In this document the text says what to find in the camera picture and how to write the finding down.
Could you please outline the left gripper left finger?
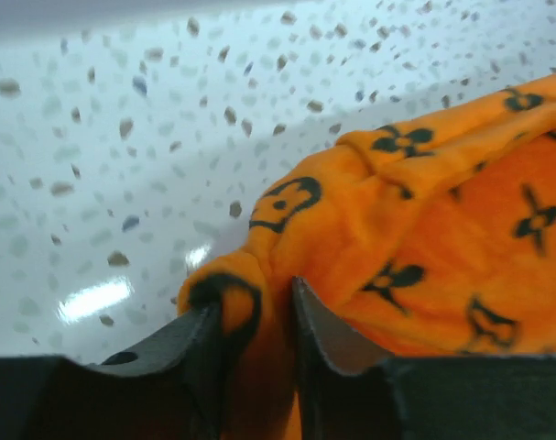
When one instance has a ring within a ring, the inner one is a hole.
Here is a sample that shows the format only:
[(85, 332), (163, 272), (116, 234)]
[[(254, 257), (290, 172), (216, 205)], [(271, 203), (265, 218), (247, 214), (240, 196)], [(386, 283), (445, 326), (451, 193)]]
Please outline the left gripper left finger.
[(0, 357), (0, 439), (217, 439), (221, 311), (189, 311), (102, 364)]

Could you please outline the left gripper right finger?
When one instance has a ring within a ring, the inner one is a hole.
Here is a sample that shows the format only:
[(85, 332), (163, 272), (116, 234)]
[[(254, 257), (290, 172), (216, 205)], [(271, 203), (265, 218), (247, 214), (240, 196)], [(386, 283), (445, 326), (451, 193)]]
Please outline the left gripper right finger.
[(306, 439), (556, 439), (556, 355), (396, 357), (292, 284)]

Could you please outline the orange patterned pillowcase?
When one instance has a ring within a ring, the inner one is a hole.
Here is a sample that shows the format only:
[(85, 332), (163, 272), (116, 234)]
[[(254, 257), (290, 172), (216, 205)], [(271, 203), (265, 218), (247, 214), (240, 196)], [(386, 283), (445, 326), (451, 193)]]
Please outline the orange patterned pillowcase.
[(223, 310), (224, 439), (298, 439), (291, 283), (401, 356), (556, 352), (556, 73), (342, 135), (178, 309)]

